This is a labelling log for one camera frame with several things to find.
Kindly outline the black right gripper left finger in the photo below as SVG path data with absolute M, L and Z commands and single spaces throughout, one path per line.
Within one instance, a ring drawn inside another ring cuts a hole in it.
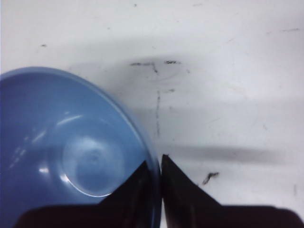
M 146 228 L 149 218 L 151 176 L 143 162 L 111 195 L 98 204 L 55 205 L 31 209 L 16 228 Z

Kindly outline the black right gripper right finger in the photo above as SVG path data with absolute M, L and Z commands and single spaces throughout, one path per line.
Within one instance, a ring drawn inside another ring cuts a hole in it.
M 221 205 L 173 162 L 162 156 L 161 188 L 169 228 L 300 228 L 291 210 L 271 206 Z

